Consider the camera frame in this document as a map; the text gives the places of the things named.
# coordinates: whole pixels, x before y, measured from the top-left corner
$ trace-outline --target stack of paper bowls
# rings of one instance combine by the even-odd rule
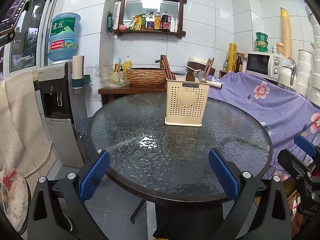
[[[306,98],[310,87],[314,57],[312,53],[304,49],[299,49],[298,60],[296,93],[299,93]]]
[[[306,13],[315,37],[315,59],[312,63],[308,100],[320,107],[320,25],[308,6],[306,6]]]

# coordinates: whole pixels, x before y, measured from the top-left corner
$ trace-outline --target heart shape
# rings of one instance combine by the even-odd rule
[[[189,107],[197,100],[197,95],[195,93],[182,92],[179,95],[179,100],[185,107]]]

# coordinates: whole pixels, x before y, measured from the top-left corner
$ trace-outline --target yellow soap bottle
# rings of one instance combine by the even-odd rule
[[[129,59],[129,55],[127,55],[127,60],[123,63],[123,73],[125,78],[127,78],[126,71],[129,68],[132,68],[132,62]]]

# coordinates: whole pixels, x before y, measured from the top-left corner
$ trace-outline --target pink flower print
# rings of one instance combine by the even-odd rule
[[[267,94],[270,92],[270,88],[267,87],[267,83],[265,81],[261,82],[260,86],[256,86],[253,90],[256,94],[254,95],[255,99],[265,99]]]
[[[311,133],[316,133],[320,126],[320,114],[314,114],[311,116],[311,121],[313,124],[310,126]]]
[[[275,175],[279,176],[280,179],[281,179],[281,181],[284,181],[284,180],[286,180],[287,178],[289,178],[289,175],[288,175],[288,174],[286,174],[286,173],[282,174],[281,171],[276,171],[276,172],[275,172]]]

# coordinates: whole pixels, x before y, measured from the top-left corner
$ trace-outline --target blue gripper pad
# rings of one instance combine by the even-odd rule
[[[79,197],[82,202],[92,198],[109,166],[110,153],[104,150],[100,153],[99,159],[81,182]]]
[[[317,154],[316,147],[300,134],[297,134],[294,137],[293,141],[297,146],[299,146],[299,148],[301,148],[310,157],[316,156]]]
[[[214,149],[210,150],[208,159],[210,167],[218,178],[227,197],[236,202],[239,198],[239,184],[224,163],[225,160],[222,160]]]

